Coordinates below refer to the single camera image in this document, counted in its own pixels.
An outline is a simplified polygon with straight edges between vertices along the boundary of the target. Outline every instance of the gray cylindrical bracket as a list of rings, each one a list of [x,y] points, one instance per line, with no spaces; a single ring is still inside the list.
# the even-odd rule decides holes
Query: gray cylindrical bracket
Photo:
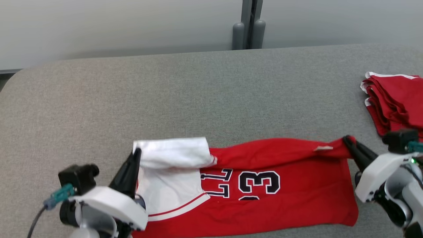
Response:
[[[263,20],[257,20],[253,25],[253,33],[251,37],[251,49],[261,49],[263,46],[264,29],[266,28],[266,22]]]
[[[244,49],[244,24],[235,23],[232,27],[232,50]]]

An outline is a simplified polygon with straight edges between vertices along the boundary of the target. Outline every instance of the white sleeve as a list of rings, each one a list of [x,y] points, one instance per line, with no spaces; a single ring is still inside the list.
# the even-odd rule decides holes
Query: white sleeve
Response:
[[[134,141],[141,149],[140,166],[151,169],[199,169],[216,163],[205,137]]]

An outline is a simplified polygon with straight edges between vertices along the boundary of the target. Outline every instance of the red fabric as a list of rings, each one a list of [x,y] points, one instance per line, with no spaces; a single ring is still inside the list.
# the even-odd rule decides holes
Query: red fabric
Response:
[[[380,136],[401,128],[419,130],[423,141],[423,79],[404,76],[378,77],[363,81],[370,96],[367,109]]]
[[[333,149],[315,151],[319,146]],[[229,185],[229,197],[211,196],[187,213],[151,221],[145,231],[134,232],[134,238],[242,235],[316,224],[353,226],[357,220],[347,163],[351,155],[341,139],[324,143],[274,138],[211,148],[210,153],[217,157],[217,165],[201,169],[202,174],[224,175],[225,168],[233,169],[232,174],[229,181],[204,179],[201,186],[205,191],[220,192],[219,185]],[[277,184],[269,178],[262,180],[262,185],[246,180],[251,191],[242,192],[242,172],[277,173],[279,189],[269,194],[267,186],[272,189]],[[259,200],[240,201],[244,196]]]

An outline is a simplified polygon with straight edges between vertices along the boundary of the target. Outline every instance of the black cable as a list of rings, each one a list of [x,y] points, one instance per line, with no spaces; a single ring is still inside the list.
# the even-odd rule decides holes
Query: black cable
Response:
[[[34,220],[32,221],[31,228],[29,229],[27,238],[31,238],[32,232],[34,231],[35,225],[37,224],[38,219],[40,218],[41,214],[46,210],[47,206],[43,206],[43,208],[38,212],[35,216]]]
[[[412,169],[410,169],[408,166],[405,166],[405,165],[401,165],[400,167],[403,168],[403,169],[406,169],[409,173],[411,173],[411,175],[413,175],[413,177],[419,183],[420,188],[423,189],[423,182],[420,180],[420,178],[417,176],[417,174],[414,173],[414,171]]]

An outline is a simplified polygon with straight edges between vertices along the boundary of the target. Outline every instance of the clothing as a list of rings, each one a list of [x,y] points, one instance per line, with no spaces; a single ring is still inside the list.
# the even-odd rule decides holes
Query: clothing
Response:
[[[369,95],[365,105],[380,136],[413,128],[423,141],[423,79],[418,75],[381,75],[367,72],[361,89]]]
[[[140,168],[137,193],[150,215],[134,238],[241,235],[357,220],[352,156],[341,139],[273,138],[210,148],[209,155],[193,158],[208,161],[207,168],[174,168],[172,158],[168,169]]]

